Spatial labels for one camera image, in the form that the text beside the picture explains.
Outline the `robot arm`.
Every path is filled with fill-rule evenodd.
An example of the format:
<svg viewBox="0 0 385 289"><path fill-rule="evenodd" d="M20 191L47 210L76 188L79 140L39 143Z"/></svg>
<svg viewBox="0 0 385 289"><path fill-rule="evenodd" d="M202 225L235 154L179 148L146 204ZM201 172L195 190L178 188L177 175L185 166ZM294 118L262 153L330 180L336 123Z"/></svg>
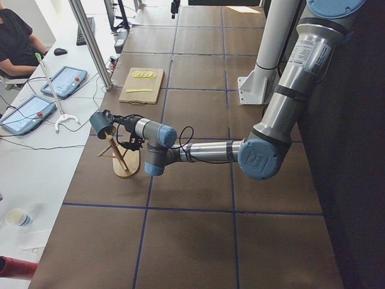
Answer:
<svg viewBox="0 0 385 289"><path fill-rule="evenodd" d="M272 1L254 69L238 80L242 104L264 104L265 114L242 141L176 144L176 131L142 116L113 116L131 139L147 143L145 172L163 174L176 162L238 163L249 177L274 176L291 146L291 131L308 103L318 74L349 34L363 1Z"/></svg>

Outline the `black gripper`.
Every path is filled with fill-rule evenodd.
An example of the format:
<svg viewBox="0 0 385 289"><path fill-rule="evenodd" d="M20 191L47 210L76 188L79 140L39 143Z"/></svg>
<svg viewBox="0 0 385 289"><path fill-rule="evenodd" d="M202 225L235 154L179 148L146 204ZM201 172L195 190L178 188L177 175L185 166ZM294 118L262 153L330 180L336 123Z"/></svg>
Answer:
<svg viewBox="0 0 385 289"><path fill-rule="evenodd" d="M123 126L127 132L135 132L135 127L137 124L137 115L130 114L128 116L118 116L115 115L112 117L112 122L117 124L117 129L120 126Z"/></svg>

